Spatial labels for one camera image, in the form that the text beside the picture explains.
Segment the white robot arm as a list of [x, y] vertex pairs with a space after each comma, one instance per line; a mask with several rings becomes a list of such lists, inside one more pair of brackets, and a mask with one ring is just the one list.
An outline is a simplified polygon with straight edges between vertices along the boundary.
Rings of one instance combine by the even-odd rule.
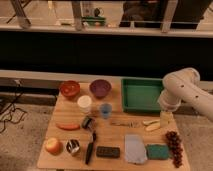
[[194, 68], [184, 68], [166, 74], [162, 79], [164, 89], [158, 98], [162, 112], [175, 112], [185, 101], [213, 122], [213, 95], [197, 86], [200, 74]]

